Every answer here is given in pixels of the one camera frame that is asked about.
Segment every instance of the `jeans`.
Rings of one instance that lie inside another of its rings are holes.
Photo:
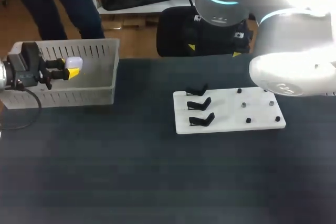
[[[53,0],[21,0],[32,15],[42,40],[67,39]],[[92,0],[60,0],[82,39],[104,38],[99,13]]]

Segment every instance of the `black hook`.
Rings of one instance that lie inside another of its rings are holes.
[[[208,127],[215,119],[215,113],[211,113],[207,119],[189,118],[190,126]]]
[[[205,92],[207,90],[208,90],[208,84],[204,85],[202,90],[186,88],[185,92],[187,93],[187,95],[197,95],[197,96],[201,97],[205,94]]]
[[[202,110],[205,111],[211,103],[211,98],[208,97],[203,104],[197,102],[187,102],[188,110]]]

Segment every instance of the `white plastic basket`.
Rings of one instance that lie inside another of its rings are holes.
[[[52,89],[45,84],[30,87],[43,108],[113,104],[115,79],[119,62],[118,39],[86,39],[37,41],[45,60],[79,56],[83,68],[78,76],[68,81],[51,81]],[[21,52],[22,42],[17,42],[10,54]],[[8,109],[36,108],[36,100],[26,92],[4,91],[0,100]]]

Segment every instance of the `yellow label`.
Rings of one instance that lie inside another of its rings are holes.
[[[240,53],[240,52],[234,52],[234,53],[233,53],[233,57],[236,57],[236,56],[238,56],[238,55],[241,55],[241,53]]]
[[[69,68],[69,80],[79,74],[79,68]]]
[[[194,51],[196,50],[196,45],[191,45],[191,44],[189,44],[189,46],[190,46],[191,49],[193,49]]]

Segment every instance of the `white plastic plate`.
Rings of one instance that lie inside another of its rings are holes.
[[[185,91],[174,92],[176,132],[178,134],[213,133],[229,131],[252,131],[283,129],[286,121],[278,102],[271,92],[261,88],[207,90],[202,97],[186,95]],[[211,97],[211,104],[205,111],[188,110],[187,102],[203,103]],[[189,117],[206,119],[210,113],[215,119],[208,127],[191,126]]]

